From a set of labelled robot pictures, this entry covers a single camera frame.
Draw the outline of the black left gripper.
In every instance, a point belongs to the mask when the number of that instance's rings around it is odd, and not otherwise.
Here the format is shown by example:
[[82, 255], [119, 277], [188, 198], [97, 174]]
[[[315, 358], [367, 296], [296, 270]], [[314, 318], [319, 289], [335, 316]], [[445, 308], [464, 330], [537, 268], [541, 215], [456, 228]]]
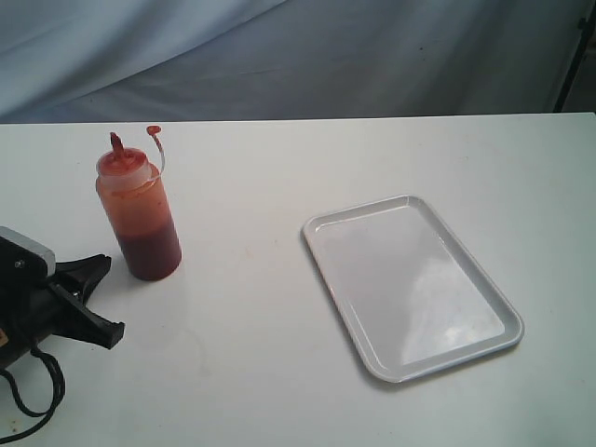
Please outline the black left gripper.
[[6, 236], [1, 237], [1, 366], [6, 368], [50, 335], [106, 349], [123, 338], [124, 322], [108, 320], [87, 307], [90, 295], [109, 273], [112, 258], [97, 254], [47, 261]]

